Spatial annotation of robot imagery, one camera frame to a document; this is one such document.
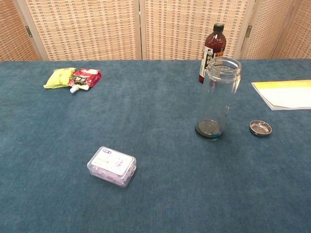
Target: bottle label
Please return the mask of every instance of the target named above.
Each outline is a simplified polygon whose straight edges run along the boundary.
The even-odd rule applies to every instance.
[[[221,56],[223,56],[223,54],[224,54],[223,51],[214,53],[213,49],[204,46],[204,48],[203,48],[203,59],[201,61],[201,67],[200,67],[200,75],[202,77],[205,76],[205,71],[206,71],[206,68],[207,68],[210,60],[212,60],[214,57],[221,57]]]

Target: plastic case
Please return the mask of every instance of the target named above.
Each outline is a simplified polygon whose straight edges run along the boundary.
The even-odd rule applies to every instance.
[[[107,147],[100,147],[87,163],[91,175],[126,187],[136,170],[136,158]]]

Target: blue felt tablecloth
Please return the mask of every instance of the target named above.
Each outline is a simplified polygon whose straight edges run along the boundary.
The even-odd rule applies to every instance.
[[[0,63],[0,232],[310,232],[311,111],[271,111],[251,82],[310,79],[311,60],[242,61],[215,142],[194,130],[199,66]],[[44,89],[61,67],[104,77],[88,92]],[[254,119],[270,123],[270,137],[249,132]],[[89,174],[100,146],[136,157],[126,188]]]

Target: wicker panel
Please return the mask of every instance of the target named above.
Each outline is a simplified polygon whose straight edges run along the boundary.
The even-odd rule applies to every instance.
[[[302,0],[275,58],[311,58],[311,1]]]
[[[133,0],[26,3],[50,60],[138,59]]]
[[[146,20],[147,59],[201,59],[205,39],[215,22],[225,24],[225,55],[233,56],[247,3],[247,0],[146,0],[142,20]]]
[[[0,61],[39,60],[13,1],[0,6]]]
[[[263,0],[245,58],[271,58],[293,0]]]

